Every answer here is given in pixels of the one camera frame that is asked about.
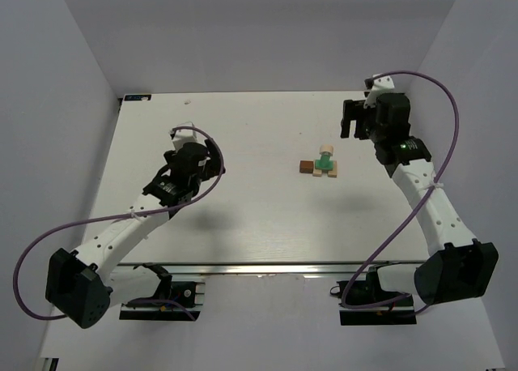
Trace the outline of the green rectangular block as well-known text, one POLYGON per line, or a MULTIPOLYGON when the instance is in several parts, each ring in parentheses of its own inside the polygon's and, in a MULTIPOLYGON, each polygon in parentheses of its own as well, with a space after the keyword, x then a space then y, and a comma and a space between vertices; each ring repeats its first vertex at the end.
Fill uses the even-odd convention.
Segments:
POLYGON ((327 173, 332 171, 334 162, 332 160, 315 160, 313 172, 314 173, 327 173))

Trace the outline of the brown notched block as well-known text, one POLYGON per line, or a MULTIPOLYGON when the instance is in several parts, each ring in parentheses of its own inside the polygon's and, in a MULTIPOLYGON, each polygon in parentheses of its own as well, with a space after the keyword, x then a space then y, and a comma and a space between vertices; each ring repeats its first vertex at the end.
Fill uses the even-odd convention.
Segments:
POLYGON ((314 169, 313 160, 301 160, 299 162, 299 172, 303 174, 312 174, 314 169))

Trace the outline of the beige arch block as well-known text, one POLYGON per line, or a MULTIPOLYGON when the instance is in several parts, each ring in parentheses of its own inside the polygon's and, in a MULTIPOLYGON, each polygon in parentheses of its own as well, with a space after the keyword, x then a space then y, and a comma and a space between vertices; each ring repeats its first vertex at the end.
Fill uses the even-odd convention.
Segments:
POLYGON ((321 145, 319 153, 321 155, 331 156, 333 154, 333 146, 330 144, 321 145))

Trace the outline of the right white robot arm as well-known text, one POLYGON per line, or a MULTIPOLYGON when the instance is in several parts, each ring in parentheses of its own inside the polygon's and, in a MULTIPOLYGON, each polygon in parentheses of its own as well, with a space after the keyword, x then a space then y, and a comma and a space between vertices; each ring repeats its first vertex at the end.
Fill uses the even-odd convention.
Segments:
POLYGON ((388 264, 369 268, 364 291, 373 303, 417 295, 426 305, 481 297, 499 254, 480 242, 462 222, 439 184, 431 153, 410 135, 410 100, 402 93, 343 104, 341 136, 373 142, 376 158, 404 194, 427 243, 420 265, 388 264))

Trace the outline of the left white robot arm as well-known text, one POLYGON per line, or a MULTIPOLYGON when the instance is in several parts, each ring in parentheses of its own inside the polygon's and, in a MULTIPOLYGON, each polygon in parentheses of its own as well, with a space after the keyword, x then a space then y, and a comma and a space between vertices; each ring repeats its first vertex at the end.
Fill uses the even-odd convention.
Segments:
POLYGON ((46 299, 78 326, 95 325, 119 304, 167 304, 172 275, 156 263, 139 263, 126 271, 117 266, 141 241, 195 201, 201 184, 224 173, 222 154, 213 139, 176 142, 129 210, 103 232, 49 260, 46 299))

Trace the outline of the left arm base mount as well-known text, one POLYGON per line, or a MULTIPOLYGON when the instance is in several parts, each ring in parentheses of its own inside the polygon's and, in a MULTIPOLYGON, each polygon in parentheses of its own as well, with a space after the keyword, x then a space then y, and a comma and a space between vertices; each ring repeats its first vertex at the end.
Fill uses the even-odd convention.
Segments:
POLYGON ((152 296, 129 301, 121 306, 122 321, 196 322, 205 299, 205 281, 181 275, 176 279, 165 267, 143 263, 143 268, 153 272, 160 280, 152 296))

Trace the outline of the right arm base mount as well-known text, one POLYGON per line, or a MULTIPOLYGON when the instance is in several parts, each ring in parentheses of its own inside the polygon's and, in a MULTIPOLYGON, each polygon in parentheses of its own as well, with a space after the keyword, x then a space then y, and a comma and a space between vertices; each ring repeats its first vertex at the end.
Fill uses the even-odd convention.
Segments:
POLYGON ((414 301, 411 296, 398 301, 390 301, 397 297, 395 292, 377 291, 366 280, 357 280, 347 293, 346 303, 361 306, 382 303, 370 309, 347 309, 342 305, 342 294, 348 280, 338 281, 329 290, 329 295, 339 303, 339 319, 341 326, 410 326, 417 324, 414 315, 414 301))

